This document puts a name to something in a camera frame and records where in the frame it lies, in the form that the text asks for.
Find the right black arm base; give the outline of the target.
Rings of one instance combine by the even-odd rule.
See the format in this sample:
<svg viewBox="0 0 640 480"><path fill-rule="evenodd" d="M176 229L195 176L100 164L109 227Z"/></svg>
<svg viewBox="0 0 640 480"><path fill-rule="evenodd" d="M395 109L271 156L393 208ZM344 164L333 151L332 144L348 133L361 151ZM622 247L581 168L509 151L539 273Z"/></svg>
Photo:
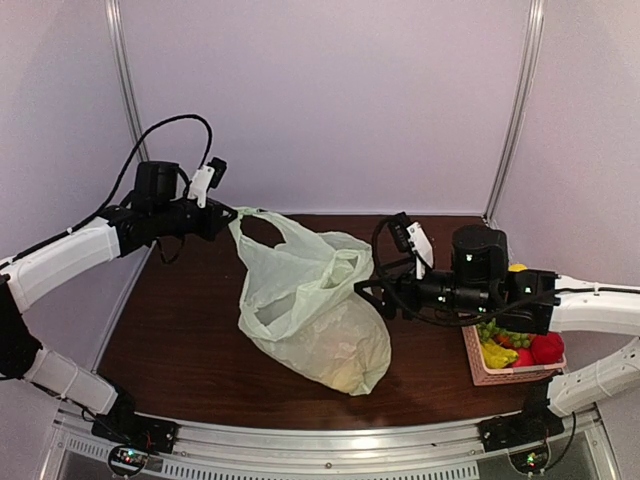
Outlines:
<svg viewBox="0 0 640 480"><path fill-rule="evenodd" d="M485 452L512 450L511 465L518 473L543 474L552 466L549 439L564 432L563 419L550 410L549 381L534 383L522 409L478 424Z"/></svg>

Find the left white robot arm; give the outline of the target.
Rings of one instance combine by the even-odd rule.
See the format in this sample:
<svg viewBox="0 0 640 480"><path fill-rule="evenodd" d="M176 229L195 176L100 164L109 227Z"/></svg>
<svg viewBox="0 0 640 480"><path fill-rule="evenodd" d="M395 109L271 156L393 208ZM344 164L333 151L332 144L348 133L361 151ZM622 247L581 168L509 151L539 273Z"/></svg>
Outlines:
<svg viewBox="0 0 640 480"><path fill-rule="evenodd" d="M186 192L177 193L178 164L153 161L137 167L133 190L118 205L107 204L95 218L38 248L1 264L1 374L38 385L94 414L105 415L106 429L123 444L144 433L138 415L122 405L115 386L46 347L33 336L23 315L39 299L84 272L123 258L142 247L189 235L212 241L237 216L208 196L227 164L213 158L196 170Z"/></svg>

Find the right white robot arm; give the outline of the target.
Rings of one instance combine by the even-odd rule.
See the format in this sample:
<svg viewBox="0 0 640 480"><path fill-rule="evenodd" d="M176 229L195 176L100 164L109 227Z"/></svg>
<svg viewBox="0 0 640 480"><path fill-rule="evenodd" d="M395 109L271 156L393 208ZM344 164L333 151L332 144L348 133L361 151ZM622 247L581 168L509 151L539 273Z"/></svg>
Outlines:
<svg viewBox="0 0 640 480"><path fill-rule="evenodd" d="M631 342L568 375L553 377L513 419L519 440L535 440L551 424L582 407L639 385L639 290L574 279L554 271L509 268L505 232L481 225L454 231L451 266L438 270L428 257L421 226L402 215L374 229L377 244L388 229L403 257L374 263L374 278L354 291L385 319L402 315L442 327L494 321L512 332L568 331L621 334Z"/></svg>

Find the light green plastic bag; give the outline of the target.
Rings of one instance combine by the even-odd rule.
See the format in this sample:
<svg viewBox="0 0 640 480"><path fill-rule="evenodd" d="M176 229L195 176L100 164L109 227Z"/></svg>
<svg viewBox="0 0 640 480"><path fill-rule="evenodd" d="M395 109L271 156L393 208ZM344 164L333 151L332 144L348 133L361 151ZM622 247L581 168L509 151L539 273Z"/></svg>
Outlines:
<svg viewBox="0 0 640 480"><path fill-rule="evenodd" d="M350 396L370 394L391 363L390 335L354 291L373 272L371 246L241 207L230 226L246 276L239 329L270 358Z"/></svg>

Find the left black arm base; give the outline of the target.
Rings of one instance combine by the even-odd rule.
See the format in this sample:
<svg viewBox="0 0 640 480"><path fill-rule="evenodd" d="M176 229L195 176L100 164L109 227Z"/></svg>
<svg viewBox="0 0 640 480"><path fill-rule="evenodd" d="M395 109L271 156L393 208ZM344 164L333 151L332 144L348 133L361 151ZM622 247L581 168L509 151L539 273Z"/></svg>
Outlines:
<svg viewBox="0 0 640 480"><path fill-rule="evenodd" d="M154 455L171 454L178 424L136 412L133 396L113 384L117 397L107 414L90 414L91 434L114 446L107 454L107 466L117 477L138 475Z"/></svg>

